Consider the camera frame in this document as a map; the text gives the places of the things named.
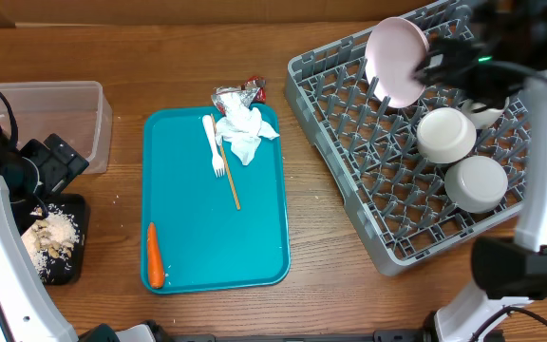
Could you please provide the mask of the clear plastic bin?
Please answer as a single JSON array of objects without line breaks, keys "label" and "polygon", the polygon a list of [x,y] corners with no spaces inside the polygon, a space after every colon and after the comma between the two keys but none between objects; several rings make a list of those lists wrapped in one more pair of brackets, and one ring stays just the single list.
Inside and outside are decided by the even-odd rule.
[{"label": "clear plastic bin", "polygon": [[109,159],[113,111],[96,81],[0,83],[0,125],[11,134],[7,108],[18,126],[17,147],[54,133],[88,161],[87,174],[102,174]]}]

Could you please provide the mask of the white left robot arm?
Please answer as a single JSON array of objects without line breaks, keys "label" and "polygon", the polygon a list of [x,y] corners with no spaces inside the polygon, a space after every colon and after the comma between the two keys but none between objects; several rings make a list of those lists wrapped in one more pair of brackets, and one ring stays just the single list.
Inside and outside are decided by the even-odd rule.
[{"label": "white left robot arm", "polygon": [[60,137],[18,147],[18,127],[0,125],[0,341],[75,341],[78,334],[48,295],[17,222],[88,167]]}]

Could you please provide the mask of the white round plate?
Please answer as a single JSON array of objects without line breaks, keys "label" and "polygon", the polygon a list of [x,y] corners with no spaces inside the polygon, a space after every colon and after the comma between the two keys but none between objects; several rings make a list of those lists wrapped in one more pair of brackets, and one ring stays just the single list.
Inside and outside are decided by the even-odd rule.
[{"label": "white round plate", "polygon": [[377,78],[373,95],[388,105],[404,108],[415,103],[424,86],[413,78],[429,43],[420,28],[401,17],[389,17],[377,24],[368,37],[365,58],[367,80]]}]

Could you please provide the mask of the white paper cup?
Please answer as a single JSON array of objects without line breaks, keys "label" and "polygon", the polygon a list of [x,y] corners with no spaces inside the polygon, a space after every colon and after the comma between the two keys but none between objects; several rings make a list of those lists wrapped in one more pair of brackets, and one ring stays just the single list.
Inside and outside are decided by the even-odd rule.
[{"label": "white paper cup", "polygon": [[481,112],[477,112],[477,109],[484,107],[484,104],[474,103],[472,100],[466,100],[461,107],[462,114],[469,119],[477,129],[486,129],[492,126],[509,105],[509,98],[505,100],[505,104],[502,108],[489,108]]}]

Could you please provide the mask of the black waste tray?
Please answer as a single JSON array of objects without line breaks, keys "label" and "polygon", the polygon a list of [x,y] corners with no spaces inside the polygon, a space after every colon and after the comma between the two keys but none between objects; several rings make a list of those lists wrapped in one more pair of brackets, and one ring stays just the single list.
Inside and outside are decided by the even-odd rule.
[{"label": "black waste tray", "polygon": [[81,275],[90,209],[78,194],[62,194],[46,206],[48,216],[36,219],[21,239],[42,283],[66,285]]}]

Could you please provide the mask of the wooden chopstick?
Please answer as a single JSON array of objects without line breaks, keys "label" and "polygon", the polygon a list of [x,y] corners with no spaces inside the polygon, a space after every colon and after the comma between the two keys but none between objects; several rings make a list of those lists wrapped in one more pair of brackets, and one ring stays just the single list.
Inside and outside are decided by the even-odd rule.
[{"label": "wooden chopstick", "polygon": [[217,153],[219,154],[219,156],[222,160],[222,163],[224,165],[225,174],[227,175],[227,178],[228,178],[228,181],[229,181],[229,184],[230,184],[230,188],[231,188],[231,191],[232,191],[232,194],[233,194],[233,197],[234,197],[234,201],[235,201],[235,204],[236,204],[236,210],[240,211],[241,210],[241,205],[240,205],[239,198],[238,198],[238,195],[237,195],[237,192],[236,192],[236,187],[235,187],[235,184],[234,184],[233,176],[231,174],[231,170],[230,170],[229,164],[227,162],[227,158],[226,158],[226,155],[225,155],[225,149],[222,146],[222,144],[217,143],[217,140],[214,140],[214,142],[215,142]]}]

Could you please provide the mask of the white paper napkin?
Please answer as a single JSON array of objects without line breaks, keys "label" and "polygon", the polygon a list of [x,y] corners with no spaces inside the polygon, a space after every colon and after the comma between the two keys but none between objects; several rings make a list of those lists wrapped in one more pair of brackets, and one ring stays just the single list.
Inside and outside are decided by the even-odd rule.
[{"label": "white paper napkin", "polygon": [[232,152],[247,166],[255,157],[261,139],[274,140],[277,131],[263,120],[257,107],[249,108],[242,102],[237,92],[223,92],[212,96],[216,108],[223,114],[216,123],[216,143],[225,141],[231,145]]}]

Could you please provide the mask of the grey plastic dishwasher rack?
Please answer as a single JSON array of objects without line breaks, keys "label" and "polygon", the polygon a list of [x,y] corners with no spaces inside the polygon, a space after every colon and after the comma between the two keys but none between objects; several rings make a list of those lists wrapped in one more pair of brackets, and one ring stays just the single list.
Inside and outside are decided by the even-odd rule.
[{"label": "grey plastic dishwasher rack", "polygon": [[379,99],[366,74],[362,30],[292,58],[286,99],[310,144],[327,164],[345,211],[379,273],[395,276],[515,217],[526,188],[531,128],[514,97],[489,128],[479,132],[473,154],[498,162],[509,185],[493,210],[472,214],[443,187],[446,166],[422,157],[417,126],[429,111],[458,108],[454,88],[434,85],[405,108]]}]

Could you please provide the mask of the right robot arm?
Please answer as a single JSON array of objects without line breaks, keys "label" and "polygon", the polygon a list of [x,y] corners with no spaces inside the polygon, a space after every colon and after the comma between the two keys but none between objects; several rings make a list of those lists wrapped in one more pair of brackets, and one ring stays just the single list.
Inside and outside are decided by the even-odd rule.
[{"label": "right robot arm", "polygon": [[414,76],[485,105],[521,94],[531,125],[527,188],[514,236],[476,240],[472,279],[426,320],[426,341],[500,341],[500,322],[547,297],[547,1],[508,9],[483,1],[471,22],[481,31],[477,41],[434,40]]}]

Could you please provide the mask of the white plastic fork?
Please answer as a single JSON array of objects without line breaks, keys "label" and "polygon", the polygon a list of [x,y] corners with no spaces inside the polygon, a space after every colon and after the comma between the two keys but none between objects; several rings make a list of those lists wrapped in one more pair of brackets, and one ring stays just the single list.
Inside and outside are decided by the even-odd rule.
[{"label": "white plastic fork", "polygon": [[202,124],[212,153],[213,170],[217,177],[222,177],[225,175],[225,165],[224,160],[217,149],[213,118],[210,115],[203,116]]}]

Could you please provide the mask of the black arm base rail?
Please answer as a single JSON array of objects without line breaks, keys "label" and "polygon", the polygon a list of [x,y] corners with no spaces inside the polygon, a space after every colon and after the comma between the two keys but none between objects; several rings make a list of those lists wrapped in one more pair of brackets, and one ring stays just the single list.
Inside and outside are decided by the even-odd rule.
[{"label": "black arm base rail", "polygon": [[157,341],[157,342],[435,342],[429,329],[379,330],[358,334],[214,336],[212,334],[171,335],[153,320],[143,321],[127,331],[115,332],[101,324],[79,335],[80,342]]}]

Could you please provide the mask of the grey round bowl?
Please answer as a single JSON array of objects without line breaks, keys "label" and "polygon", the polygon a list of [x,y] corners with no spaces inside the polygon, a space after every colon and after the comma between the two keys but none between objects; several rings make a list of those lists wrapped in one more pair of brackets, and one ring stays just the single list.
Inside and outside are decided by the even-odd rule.
[{"label": "grey round bowl", "polygon": [[473,156],[451,166],[444,177],[447,196],[463,211],[484,213],[493,210],[505,195],[508,178],[495,160]]}]

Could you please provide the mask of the white round bowl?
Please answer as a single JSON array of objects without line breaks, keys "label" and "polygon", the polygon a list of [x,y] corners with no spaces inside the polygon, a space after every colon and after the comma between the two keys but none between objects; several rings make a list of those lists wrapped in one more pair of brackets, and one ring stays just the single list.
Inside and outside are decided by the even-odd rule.
[{"label": "white round bowl", "polygon": [[421,118],[416,131],[417,147],[430,162],[457,162],[471,151],[476,135],[473,123],[459,110],[438,108]]}]

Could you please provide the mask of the red silver snack wrapper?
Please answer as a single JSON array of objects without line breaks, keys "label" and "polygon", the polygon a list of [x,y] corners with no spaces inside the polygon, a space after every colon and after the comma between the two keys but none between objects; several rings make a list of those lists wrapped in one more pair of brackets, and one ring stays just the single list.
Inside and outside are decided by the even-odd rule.
[{"label": "red silver snack wrapper", "polygon": [[222,86],[215,90],[211,100],[215,107],[226,115],[241,107],[249,108],[253,103],[264,104],[266,80],[264,77],[254,76],[239,86]]}]

